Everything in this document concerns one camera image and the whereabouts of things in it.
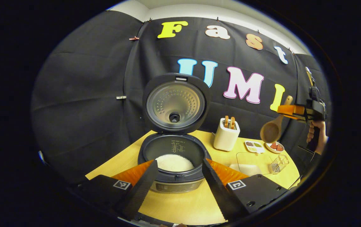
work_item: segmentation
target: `red food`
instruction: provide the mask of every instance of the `red food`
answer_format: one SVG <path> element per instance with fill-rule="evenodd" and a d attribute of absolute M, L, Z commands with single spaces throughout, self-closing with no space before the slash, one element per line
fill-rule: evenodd
<path fill-rule="evenodd" d="M 272 149 L 276 149 L 276 148 L 277 148 L 277 144 L 274 142 L 274 143 L 271 144 L 270 147 L 271 147 Z"/>
<path fill-rule="evenodd" d="M 283 148 L 283 146 L 282 145 L 277 145 L 277 149 L 276 149 L 276 151 L 282 151 L 282 150 L 284 150 L 284 148 Z"/>

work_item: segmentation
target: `inner pot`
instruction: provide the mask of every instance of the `inner pot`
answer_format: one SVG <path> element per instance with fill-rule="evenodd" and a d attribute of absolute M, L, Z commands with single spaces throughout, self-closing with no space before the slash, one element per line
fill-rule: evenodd
<path fill-rule="evenodd" d="M 194 168 L 188 171 L 172 172 L 159 169 L 159 171 L 167 173 L 190 173 L 202 166 L 203 158 L 207 157 L 207 151 L 202 143 L 195 137 L 190 135 L 157 135 L 149 136 L 149 140 L 145 140 L 142 148 L 142 156 L 145 161 L 156 159 L 166 154 L 176 154 L 187 158 L 192 162 Z"/>

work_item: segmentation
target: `orange letter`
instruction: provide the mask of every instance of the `orange letter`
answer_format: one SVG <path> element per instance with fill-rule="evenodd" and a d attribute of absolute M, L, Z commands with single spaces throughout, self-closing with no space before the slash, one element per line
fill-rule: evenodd
<path fill-rule="evenodd" d="M 257 50 L 261 50 L 263 49 L 263 44 L 261 42 L 263 42 L 263 40 L 261 40 L 260 37 L 255 36 L 253 34 L 247 34 L 246 35 L 246 44 L 248 44 L 248 46 L 255 48 Z"/>

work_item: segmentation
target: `wooden table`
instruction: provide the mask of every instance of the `wooden table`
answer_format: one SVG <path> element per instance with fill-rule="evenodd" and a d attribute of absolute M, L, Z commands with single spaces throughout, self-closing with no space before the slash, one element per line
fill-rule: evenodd
<path fill-rule="evenodd" d="M 111 177 L 117 173 L 136 166 L 141 144 L 147 136 L 153 133 L 153 131 L 148 132 L 115 157 L 88 173 L 86 177 L 89 180 L 99 174 Z M 238 138 L 233 150 L 226 152 L 217 150 L 213 147 L 214 135 L 210 132 L 194 131 L 189 134 L 197 137 L 205 145 L 213 161 L 226 166 L 229 166 L 232 163 L 237 163 L 236 154 L 239 152 L 245 152 L 246 154 L 243 155 L 250 155 L 252 159 L 263 159 L 263 161 L 266 162 L 269 162 L 269 160 L 275 160 L 278 157 L 278 154 L 275 154 L 268 149 L 266 149 L 263 154 L 255 154 L 247 151 L 244 145 L 245 140 L 256 141 L 264 146 L 264 142 L 261 140 Z M 297 167 L 287 152 L 283 151 L 281 154 L 286 155 L 290 163 L 280 173 L 266 174 L 265 176 L 288 189 L 300 175 Z M 205 180 L 198 189 L 185 193 L 167 194 L 157 193 L 150 190 L 145 197 L 139 212 L 159 220 L 188 225 L 225 222 L 225 219 L 222 216 L 222 213 L 215 202 L 215 198 Z"/>

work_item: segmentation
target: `blue letter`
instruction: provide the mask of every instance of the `blue letter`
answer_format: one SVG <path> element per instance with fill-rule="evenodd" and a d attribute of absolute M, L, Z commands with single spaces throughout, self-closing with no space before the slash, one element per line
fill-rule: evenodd
<path fill-rule="evenodd" d="M 218 64 L 213 61 L 203 61 L 201 64 L 205 67 L 204 82 L 208 87 L 211 87 L 214 79 L 214 68 L 217 67 Z"/>
<path fill-rule="evenodd" d="M 179 73 L 192 75 L 193 73 L 193 66 L 197 64 L 197 61 L 194 59 L 187 59 L 182 58 L 178 60 L 179 67 Z"/>

